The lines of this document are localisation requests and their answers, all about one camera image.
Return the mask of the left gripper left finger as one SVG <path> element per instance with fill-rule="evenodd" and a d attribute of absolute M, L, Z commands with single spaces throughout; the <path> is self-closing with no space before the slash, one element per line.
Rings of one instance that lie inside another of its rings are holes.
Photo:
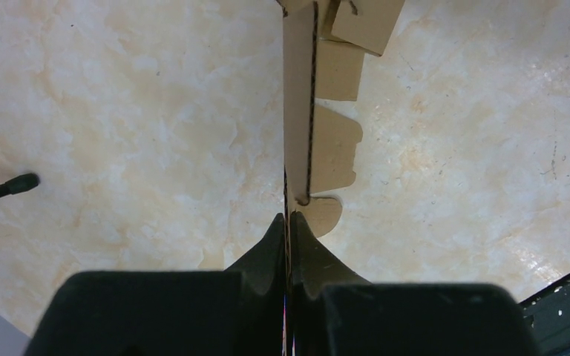
<path fill-rule="evenodd" d="M 84 271 L 53 296 L 27 355 L 280 355 L 284 228 L 222 271 Z"/>

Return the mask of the brown cardboard box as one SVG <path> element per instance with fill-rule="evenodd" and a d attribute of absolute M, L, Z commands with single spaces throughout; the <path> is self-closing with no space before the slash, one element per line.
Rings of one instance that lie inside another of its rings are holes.
<path fill-rule="evenodd" d="M 358 98 L 364 57 L 384 54 L 402 1 L 282 1 L 286 296 L 284 352 L 319 353 L 323 287 L 360 277 L 319 243 L 341 219 L 333 191 L 356 180 L 363 131 L 323 101 Z"/>

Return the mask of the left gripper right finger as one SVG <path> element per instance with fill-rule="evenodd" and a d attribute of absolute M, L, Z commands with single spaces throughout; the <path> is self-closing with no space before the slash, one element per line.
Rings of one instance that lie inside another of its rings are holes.
<path fill-rule="evenodd" d="M 289 215 L 293 355 L 537 355 L 521 308 L 484 283 L 371 283 Z"/>

